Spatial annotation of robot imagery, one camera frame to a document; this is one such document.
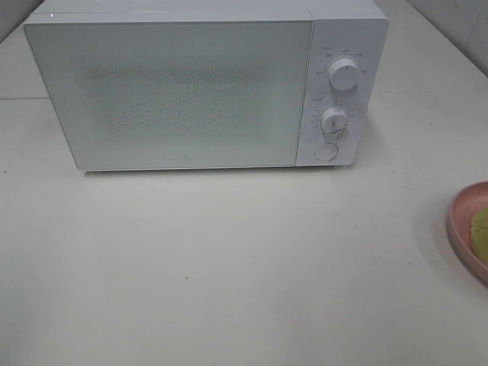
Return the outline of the upper white power knob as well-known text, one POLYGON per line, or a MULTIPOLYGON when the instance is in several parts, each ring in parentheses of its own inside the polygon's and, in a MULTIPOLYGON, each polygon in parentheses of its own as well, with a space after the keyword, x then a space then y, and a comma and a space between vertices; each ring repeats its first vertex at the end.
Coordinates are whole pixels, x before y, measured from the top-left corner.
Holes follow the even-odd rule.
POLYGON ((348 91, 358 84, 360 64, 352 56, 335 59, 328 68, 329 82, 338 91, 348 91))

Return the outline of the round white door button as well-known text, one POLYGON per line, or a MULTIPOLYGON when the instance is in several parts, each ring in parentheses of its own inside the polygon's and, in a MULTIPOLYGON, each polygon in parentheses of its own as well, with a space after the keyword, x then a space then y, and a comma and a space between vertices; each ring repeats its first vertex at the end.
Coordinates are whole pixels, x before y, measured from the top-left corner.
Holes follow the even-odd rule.
POLYGON ((318 161, 331 162, 338 155, 339 148, 334 143, 323 143, 316 147, 314 156, 318 161))

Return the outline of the white microwave door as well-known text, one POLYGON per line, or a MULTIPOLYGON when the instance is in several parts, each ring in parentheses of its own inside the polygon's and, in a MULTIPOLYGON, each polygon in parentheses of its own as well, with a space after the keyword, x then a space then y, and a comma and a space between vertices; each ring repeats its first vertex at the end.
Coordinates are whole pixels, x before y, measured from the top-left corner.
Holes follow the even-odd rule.
POLYGON ((309 21, 24 30, 78 169, 296 162, 309 21))

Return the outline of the white microwave oven body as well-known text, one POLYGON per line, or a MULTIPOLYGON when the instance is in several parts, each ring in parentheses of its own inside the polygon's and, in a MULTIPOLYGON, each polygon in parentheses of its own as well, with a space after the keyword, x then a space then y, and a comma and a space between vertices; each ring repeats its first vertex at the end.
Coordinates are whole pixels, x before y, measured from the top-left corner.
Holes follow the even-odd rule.
POLYGON ((296 162, 235 168, 351 165, 389 27, 388 18, 373 1, 45 1, 27 18, 24 29, 29 24, 272 21, 312 24, 296 162), (348 91, 335 90, 329 82, 328 68, 342 56, 352 56, 360 64, 358 84, 348 91), (320 125, 321 113, 329 108, 342 108, 348 114, 347 127, 334 134, 325 134, 320 125), (314 156, 323 143, 339 148, 331 162, 314 156))

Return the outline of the pink round plate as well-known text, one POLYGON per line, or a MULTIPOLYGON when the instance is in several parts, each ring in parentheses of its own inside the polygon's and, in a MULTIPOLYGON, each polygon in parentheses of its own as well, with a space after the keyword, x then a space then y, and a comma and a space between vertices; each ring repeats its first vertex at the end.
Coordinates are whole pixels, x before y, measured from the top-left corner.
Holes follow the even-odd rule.
POLYGON ((464 267, 487 287, 487 265, 471 248, 471 221, 487 208, 487 181, 461 189, 452 199, 447 216, 447 231, 451 247, 464 267))

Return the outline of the lower white timer knob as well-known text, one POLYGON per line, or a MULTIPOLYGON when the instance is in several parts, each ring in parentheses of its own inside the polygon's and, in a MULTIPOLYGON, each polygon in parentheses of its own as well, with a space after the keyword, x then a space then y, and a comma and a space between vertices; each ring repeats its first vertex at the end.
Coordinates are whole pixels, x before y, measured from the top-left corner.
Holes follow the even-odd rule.
POLYGON ((320 125, 325 134, 334 134, 347 127, 348 114, 342 108, 329 108, 321 113, 320 125))

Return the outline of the white bread sandwich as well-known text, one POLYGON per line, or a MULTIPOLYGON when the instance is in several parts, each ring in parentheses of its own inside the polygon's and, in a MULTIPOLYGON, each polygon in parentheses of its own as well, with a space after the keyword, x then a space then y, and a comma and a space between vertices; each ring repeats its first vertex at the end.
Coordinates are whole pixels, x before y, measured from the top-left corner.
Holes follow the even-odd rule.
POLYGON ((475 256, 485 265, 488 262, 488 208, 477 212, 471 220, 471 248, 475 256))

